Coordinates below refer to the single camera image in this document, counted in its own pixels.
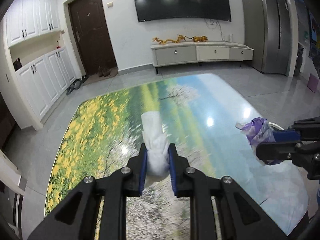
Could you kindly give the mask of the yellow dragon ornament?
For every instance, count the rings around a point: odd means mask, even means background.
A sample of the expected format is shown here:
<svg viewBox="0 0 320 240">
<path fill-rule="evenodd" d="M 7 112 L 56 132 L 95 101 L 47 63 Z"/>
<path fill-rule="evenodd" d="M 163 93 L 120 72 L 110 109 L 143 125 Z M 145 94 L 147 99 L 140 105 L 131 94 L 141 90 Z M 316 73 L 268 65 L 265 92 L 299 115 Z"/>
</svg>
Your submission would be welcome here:
<svg viewBox="0 0 320 240">
<path fill-rule="evenodd" d="M 179 34 L 175 40 L 170 39 L 170 38 L 163 40 L 158 37 L 154 37 L 152 39 L 153 42 L 157 42 L 158 44 L 162 44 L 162 45 L 167 44 L 167 43 L 181 43 L 182 41 L 185 42 L 186 40 L 190 40 L 192 42 L 208 42 L 208 37 L 206 37 L 206 36 L 187 37 L 187 36 Z"/>
</svg>

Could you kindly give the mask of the purple white wrapper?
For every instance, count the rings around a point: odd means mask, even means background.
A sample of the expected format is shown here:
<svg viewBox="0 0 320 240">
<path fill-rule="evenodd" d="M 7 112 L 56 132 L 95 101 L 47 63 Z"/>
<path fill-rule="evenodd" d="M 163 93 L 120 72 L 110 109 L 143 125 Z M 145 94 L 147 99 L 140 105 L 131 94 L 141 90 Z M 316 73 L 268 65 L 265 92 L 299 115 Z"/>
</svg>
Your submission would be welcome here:
<svg viewBox="0 0 320 240">
<path fill-rule="evenodd" d="M 236 123 L 235 127 L 244 134 L 248 140 L 249 145 L 255 155 L 255 158 L 262 165 L 277 165 L 281 163 L 278 160 L 260 160 L 256 155 L 257 146 L 263 142 L 275 142 L 275 138 L 273 136 L 272 128 L 269 126 L 268 120 L 257 117 L 251 120 L 251 122 L 246 124 Z"/>
</svg>

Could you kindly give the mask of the dark brown entrance door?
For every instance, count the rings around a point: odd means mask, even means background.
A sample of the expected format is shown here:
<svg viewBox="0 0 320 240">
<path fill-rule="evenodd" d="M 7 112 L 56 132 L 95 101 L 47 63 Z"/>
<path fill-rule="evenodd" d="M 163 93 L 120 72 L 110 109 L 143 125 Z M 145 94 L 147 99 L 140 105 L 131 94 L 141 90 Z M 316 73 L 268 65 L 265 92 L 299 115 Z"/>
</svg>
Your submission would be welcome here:
<svg viewBox="0 0 320 240">
<path fill-rule="evenodd" d="M 87 75 L 117 68 L 102 0 L 75 0 L 68 5 L 76 46 Z"/>
</svg>

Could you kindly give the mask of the grey steel refrigerator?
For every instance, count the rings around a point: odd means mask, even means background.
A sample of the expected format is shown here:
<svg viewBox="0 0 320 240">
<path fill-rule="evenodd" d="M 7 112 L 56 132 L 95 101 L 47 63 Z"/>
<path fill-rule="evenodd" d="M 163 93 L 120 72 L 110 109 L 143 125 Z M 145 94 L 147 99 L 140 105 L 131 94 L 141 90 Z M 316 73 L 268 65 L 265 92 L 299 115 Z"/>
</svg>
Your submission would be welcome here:
<svg viewBox="0 0 320 240">
<path fill-rule="evenodd" d="M 245 45 L 252 48 L 252 67 L 266 74 L 285 75 L 291 49 L 286 0 L 242 0 Z"/>
</svg>

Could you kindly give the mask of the grey slippers on floor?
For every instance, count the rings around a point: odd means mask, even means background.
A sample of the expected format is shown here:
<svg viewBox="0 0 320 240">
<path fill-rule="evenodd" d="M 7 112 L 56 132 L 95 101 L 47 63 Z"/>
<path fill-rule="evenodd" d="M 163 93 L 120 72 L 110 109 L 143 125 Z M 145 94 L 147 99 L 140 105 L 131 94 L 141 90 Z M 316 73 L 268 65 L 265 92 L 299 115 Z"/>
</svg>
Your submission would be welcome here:
<svg viewBox="0 0 320 240">
<path fill-rule="evenodd" d="M 67 88 L 66 95 L 71 94 L 73 90 L 78 90 L 81 85 L 86 82 L 88 79 L 88 75 L 83 75 L 80 79 L 76 79 L 73 83 Z"/>
</svg>

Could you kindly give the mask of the clear plastic bag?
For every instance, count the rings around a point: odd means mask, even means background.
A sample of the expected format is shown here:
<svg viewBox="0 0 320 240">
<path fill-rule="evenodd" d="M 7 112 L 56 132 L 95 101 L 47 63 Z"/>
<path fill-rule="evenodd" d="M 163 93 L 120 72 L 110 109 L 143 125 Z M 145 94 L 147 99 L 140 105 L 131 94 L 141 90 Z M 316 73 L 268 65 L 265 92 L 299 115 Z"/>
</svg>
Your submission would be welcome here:
<svg viewBox="0 0 320 240">
<path fill-rule="evenodd" d="M 163 131 L 159 111 L 141 115 L 142 136 L 147 150 L 145 187 L 163 181 L 169 175 L 169 141 Z"/>
</svg>

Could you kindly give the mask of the white wall cabinets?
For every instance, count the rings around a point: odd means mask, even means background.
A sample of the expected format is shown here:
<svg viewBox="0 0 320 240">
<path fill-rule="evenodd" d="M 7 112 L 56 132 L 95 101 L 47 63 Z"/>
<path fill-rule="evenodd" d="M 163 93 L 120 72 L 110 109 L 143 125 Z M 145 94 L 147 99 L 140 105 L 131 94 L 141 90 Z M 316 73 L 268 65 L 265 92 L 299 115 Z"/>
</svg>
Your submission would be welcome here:
<svg viewBox="0 0 320 240">
<path fill-rule="evenodd" d="M 57 0 L 14 0 L 5 14 L 8 47 L 60 31 Z"/>
<path fill-rule="evenodd" d="M 25 64 L 16 71 L 16 76 L 31 109 L 40 120 L 76 79 L 66 47 Z"/>
</svg>

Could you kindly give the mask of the purple box on floor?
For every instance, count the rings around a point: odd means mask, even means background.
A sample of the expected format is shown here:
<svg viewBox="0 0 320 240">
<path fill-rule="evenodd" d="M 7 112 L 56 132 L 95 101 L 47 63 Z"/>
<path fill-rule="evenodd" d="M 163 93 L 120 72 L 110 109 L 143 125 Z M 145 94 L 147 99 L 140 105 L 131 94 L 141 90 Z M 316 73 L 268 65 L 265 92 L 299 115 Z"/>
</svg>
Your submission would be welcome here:
<svg viewBox="0 0 320 240">
<path fill-rule="evenodd" d="M 310 74 L 308 83 L 307 83 L 308 89 L 310 89 L 312 92 L 315 93 L 317 92 L 318 84 L 319 84 L 319 79 L 315 75 Z"/>
</svg>

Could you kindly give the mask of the dark shoes by door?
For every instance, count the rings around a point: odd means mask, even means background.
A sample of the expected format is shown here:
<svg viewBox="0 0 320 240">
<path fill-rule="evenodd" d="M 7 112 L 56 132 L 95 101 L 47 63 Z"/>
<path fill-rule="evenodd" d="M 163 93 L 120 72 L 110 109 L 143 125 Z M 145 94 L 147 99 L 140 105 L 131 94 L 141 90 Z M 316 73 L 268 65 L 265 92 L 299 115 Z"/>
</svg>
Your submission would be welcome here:
<svg viewBox="0 0 320 240">
<path fill-rule="evenodd" d="M 105 67 L 98 68 L 98 77 L 107 77 L 111 74 L 111 71 Z"/>
</svg>

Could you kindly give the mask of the white upper wall cabinets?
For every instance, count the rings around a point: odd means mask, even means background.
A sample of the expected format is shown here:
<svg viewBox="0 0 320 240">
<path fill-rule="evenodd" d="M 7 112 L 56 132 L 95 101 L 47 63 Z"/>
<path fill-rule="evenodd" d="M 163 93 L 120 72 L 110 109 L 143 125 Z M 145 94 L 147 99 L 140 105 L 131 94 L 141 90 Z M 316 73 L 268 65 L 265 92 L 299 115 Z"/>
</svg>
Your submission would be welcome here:
<svg viewBox="0 0 320 240">
<path fill-rule="evenodd" d="M 5 14 L 8 47 L 60 31 L 57 0 L 14 0 Z"/>
</svg>

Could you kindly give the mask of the white lower wall cabinets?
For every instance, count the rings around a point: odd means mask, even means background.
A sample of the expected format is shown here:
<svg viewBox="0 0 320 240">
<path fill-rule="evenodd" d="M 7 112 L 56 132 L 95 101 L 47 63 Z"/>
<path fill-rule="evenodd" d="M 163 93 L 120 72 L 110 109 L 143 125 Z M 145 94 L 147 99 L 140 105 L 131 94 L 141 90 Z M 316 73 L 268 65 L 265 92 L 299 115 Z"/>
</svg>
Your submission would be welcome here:
<svg viewBox="0 0 320 240">
<path fill-rule="evenodd" d="M 31 109 L 40 120 L 76 79 L 66 47 L 25 64 L 16 71 L 16 76 Z"/>
</svg>

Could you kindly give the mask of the white low TV cabinet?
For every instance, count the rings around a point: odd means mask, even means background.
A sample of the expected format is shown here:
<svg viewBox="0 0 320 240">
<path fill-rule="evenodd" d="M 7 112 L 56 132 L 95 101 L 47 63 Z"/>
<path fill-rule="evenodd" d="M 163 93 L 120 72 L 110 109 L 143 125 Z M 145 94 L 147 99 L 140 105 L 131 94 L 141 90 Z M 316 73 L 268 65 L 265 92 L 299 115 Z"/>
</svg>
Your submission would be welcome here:
<svg viewBox="0 0 320 240">
<path fill-rule="evenodd" d="M 182 42 L 151 46 L 153 66 L 252 61 L 254 49 L 233 42 Z"/>
</svg>

